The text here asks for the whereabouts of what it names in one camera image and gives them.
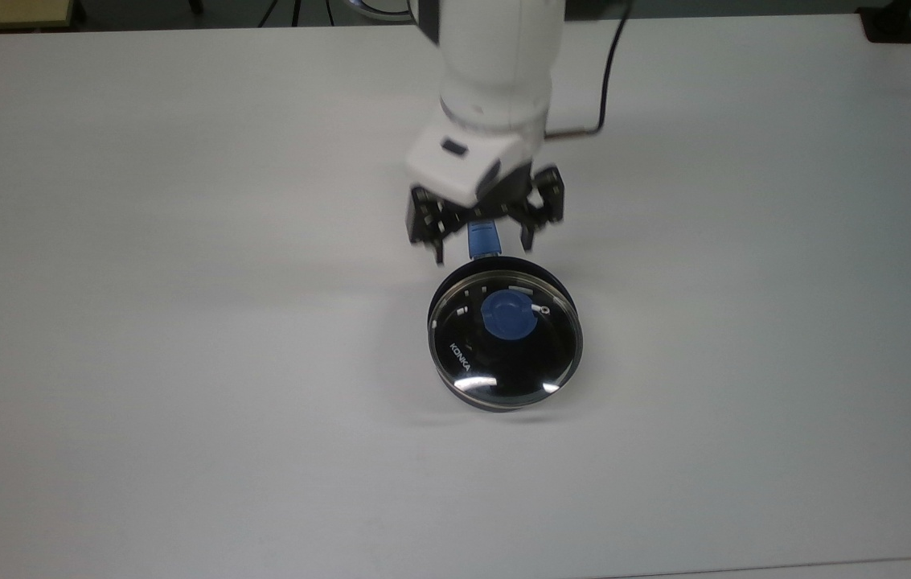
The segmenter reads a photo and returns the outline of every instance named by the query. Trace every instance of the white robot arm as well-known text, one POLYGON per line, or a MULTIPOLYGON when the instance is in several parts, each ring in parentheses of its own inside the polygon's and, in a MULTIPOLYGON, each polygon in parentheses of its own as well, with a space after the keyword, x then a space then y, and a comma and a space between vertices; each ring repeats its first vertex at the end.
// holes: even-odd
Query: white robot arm
POLYGON ((440 102, 407 157, 408 238, 432 246, 441 263, 445 237, 471 220, 510 216, 530 249, 536 230, 562 219, 558 171, 530 171, 565 0, 412 0, 408 10, 445 61, 440 102), (527 201, 535 187, 542 207, 527 201))

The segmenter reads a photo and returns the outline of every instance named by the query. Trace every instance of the white table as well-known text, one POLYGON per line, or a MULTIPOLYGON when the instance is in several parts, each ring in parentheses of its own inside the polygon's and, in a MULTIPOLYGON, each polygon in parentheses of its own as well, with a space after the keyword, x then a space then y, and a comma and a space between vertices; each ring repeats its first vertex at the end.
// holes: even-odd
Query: white table
MULTIPOLYGON (((566 29, 552 125, 612 26, 566 29)), ((0 577, 911 556, 911 47, 630 23, 605 132, 540 160, 583 363, 507 415, 426 348, 466 259, 404 234, 439 63, 411 28, 0 36, 0 577)))
POLYGON ((911 561, 701 573, 698 579, 911 579, 911 561))

